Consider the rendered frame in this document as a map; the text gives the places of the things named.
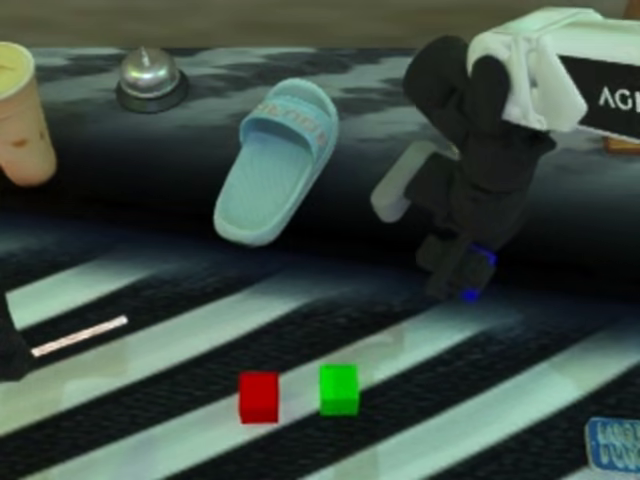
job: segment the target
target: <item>brown wall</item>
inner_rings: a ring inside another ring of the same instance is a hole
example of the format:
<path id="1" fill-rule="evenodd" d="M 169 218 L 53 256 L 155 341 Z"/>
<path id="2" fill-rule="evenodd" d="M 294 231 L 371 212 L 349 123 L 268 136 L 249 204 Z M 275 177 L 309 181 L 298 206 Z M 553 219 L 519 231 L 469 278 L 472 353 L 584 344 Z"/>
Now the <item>brown wall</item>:
<path id="1" fill-rule="evenodd" d="M 30 46 L 419 46 L 541 6 L 621 16 L 625 0 L 0 0 L 0 39 Z"/>

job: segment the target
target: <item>slipper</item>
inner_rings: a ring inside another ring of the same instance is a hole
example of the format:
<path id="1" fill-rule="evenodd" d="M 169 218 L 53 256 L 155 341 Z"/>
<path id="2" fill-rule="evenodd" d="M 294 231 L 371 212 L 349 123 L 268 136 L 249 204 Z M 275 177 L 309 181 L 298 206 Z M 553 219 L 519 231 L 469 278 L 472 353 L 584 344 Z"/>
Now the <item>slipper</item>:
<path id="1" fill-rule="evenodd" d="M 292 78 L 273 87 L 240 125 L 242 149 L 213 215 L 218 234 L 253 247 L 275 240 L 331 158 L 338 125 L 317 85 Z"/>

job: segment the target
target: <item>cup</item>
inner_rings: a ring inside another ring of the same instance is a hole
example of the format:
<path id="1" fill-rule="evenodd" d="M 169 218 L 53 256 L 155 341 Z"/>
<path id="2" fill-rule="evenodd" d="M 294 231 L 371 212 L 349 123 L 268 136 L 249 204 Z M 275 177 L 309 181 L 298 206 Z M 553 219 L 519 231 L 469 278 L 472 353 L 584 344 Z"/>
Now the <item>cup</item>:
<path id="1" fill-rule="evenodd" d="M 56 154 L 25 47 L 0 42 L 0 168 L 16 185 L 45 183 L 56 171 Z"/>

